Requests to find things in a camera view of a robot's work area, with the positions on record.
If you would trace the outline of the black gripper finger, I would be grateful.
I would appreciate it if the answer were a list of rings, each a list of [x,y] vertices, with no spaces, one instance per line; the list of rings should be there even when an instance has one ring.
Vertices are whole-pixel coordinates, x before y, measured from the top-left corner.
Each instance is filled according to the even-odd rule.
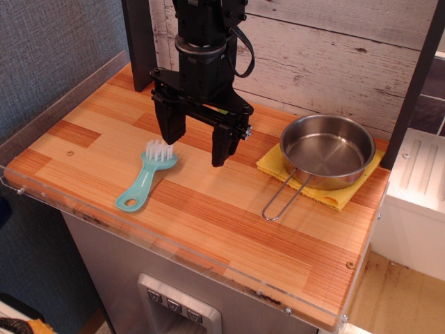
[[[235,153],[240,138],[238,132],[227,125],[214,127],[212,133],[212,166],[221,167]]]
[[[186,133],[186,114],[182,103],[155,101],[155,114],[163,140],[172,145]]]

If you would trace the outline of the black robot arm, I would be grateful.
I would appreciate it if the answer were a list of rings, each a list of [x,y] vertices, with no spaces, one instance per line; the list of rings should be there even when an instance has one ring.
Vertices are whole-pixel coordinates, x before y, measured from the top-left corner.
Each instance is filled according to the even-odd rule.
[[[246,19],[247,1],[174,1],[178,33],[175,48],[179,70],[155,68],[155,113],[164,141],[173,144],[186,133],[186,117],[213,127],[212,164],[223,166],[240,140],[251,135],[249,117],[253,107],[233,88],[236,77],[248,77],[236,70],[237,44],[249,52],[253,46],[239,24]]]

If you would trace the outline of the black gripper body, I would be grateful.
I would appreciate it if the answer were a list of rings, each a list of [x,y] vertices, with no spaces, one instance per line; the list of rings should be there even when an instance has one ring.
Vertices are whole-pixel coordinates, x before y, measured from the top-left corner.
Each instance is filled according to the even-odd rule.
[[[246,71],[236,71],[235,45],[219,48],[178,47],[179,71],[157,67],[150,72],[154,79],[152,99],[182,103],[183,111],[192,118],[213,127],[227,125],[240,139],[251,135],[248,124],[253,108],[234,92],[234,77],[251,74],[254,61]]]

